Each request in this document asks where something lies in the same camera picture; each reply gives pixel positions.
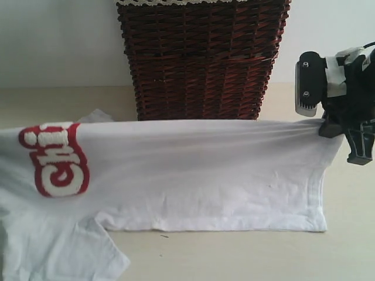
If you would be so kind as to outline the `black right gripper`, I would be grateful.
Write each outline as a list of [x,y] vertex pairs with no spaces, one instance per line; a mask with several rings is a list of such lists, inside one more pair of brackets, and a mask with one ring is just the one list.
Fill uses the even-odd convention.
[[318,135],[345,136],[350,146],[347,162],[366,165],[374,146],[374,50],[351,48],[326,58],[323,123]]

